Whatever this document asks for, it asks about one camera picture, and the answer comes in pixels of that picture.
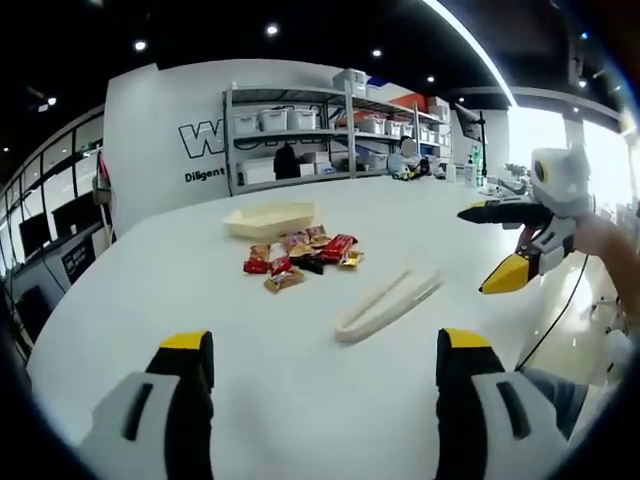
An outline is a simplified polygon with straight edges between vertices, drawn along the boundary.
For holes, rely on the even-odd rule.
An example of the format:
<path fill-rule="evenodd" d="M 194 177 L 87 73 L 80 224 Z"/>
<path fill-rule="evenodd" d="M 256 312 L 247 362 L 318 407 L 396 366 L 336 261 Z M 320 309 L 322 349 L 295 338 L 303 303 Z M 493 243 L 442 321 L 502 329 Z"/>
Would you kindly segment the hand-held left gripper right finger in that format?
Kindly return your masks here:
<path fill-rule="evenodd" d="M 437 479 L 545 479 L 569 449 L 552 403 L 469 330 L 438 332 Z"/>

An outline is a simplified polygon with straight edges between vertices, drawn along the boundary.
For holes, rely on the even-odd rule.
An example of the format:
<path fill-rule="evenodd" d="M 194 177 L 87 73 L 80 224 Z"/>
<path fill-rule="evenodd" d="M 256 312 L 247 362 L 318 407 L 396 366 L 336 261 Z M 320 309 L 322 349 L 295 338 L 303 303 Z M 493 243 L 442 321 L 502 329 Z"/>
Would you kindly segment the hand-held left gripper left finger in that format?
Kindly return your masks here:
<path fill-rule="evenodd" d="M 167 338 L 96 405 L 81 458 L 99 479 L 211 479 L 213 388 L 212 333 Z"/>

